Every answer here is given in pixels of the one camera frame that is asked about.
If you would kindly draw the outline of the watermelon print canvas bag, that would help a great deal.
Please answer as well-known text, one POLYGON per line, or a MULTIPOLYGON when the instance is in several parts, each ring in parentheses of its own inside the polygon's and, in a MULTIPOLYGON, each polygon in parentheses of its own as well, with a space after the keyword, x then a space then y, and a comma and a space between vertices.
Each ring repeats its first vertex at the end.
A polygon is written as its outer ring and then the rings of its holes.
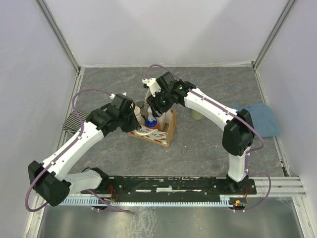
MULTIPOLYGON (((145 100, 139 100, 144 101, 146 104, 146 109, 148 108, 148 104, 145 100)), ((163 131, 159 131, 158 129, 149 129, 145 126, 141 126, 141 129, 134 130, 129 133, 130 136, 152 142, 158 145, 162 145, 164 147, 168 147, 170 145, 170 142, 173 138, 174 131, 176 129, 176 111, 172 111, 172 117, 169 123, 165 124, 165 127, 163 131)), ((144 117, 144 119, 147 119, 147 111, 141 110, 141 115, 144 117)))

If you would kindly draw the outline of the black white striped cloth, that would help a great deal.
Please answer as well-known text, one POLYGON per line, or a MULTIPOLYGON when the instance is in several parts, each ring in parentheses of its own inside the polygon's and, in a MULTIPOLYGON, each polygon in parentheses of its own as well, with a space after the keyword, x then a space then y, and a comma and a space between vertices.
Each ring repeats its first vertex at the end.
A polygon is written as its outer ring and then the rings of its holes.
POLYGON ((75 134, 81 128, 81 122, 74 111, 66 118, 62 129, 70 134, 75 134))

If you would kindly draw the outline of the white square bottle dark cap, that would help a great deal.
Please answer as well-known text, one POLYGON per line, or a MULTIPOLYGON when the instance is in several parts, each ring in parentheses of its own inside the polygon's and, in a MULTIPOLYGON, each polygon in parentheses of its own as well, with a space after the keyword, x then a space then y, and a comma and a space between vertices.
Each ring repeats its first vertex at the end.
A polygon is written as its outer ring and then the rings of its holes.
POLYGON ((169 110, 166 113, 163 113, 160 117, 156 118, 156 120, 158 121, 158 130, 159 131, 163 131, 165 124, 170 122, 171 117, 172 117, 172 111, 169 110))

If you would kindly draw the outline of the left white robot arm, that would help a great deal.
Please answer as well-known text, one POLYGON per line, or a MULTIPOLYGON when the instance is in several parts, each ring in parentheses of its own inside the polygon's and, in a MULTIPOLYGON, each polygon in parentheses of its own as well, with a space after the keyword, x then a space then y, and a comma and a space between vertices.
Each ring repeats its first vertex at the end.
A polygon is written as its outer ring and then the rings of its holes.
POLYGON ((58 151, 41 163, 32 161, 28 166, 30 187, 27 194, 36 191, 47 204, 59 205, 69 194, 84 190, 105 193, 109 188, 108 175, 98 168, 70 174, 70 169, 97 142, 120 128, 131 132, 140 127, 135 104, 126 106, 107 104, 92 111, 88 120, 58 151))

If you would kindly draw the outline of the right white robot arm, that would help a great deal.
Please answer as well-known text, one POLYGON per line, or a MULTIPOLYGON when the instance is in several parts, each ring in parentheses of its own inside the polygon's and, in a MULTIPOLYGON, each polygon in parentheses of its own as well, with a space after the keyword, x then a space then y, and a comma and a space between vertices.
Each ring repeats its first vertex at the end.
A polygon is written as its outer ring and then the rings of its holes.
POLYGON ((226 107, 200 89, 186 87, 179 82, 172 90, 160 87, 154 78, 143 80, 143 84, 150 92, 146 100, 157 114, 167 112, 173 104, 181 104, 199 112, 223 131, 222 146, 229 153, 226 186, 234 194, 242 191, 248 179, 245 160, 254 139, 250 113, 226 107))

